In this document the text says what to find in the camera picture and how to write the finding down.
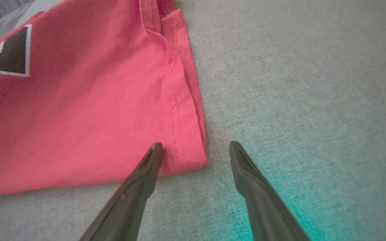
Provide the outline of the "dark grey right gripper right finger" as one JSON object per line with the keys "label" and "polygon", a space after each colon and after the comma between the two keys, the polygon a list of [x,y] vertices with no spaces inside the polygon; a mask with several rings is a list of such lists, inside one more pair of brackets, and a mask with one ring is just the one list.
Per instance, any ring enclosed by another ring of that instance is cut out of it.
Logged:
{"label": "dark grey right gripper right finger", "polygon": [[237,141],[229,145],[237,191],[245,198],[255,241],[308,241],[291,211]]}

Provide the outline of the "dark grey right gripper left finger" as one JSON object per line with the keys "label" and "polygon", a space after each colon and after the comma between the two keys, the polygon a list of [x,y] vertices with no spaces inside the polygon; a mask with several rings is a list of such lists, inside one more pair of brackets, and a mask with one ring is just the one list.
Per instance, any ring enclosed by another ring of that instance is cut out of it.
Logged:
{"label": "dark grey right gripper left finger", "polygon": [[162,143],[154,143],[138,166],[101,209],[81,241],[135,241],[147,199],[152,195],[163,161]]}

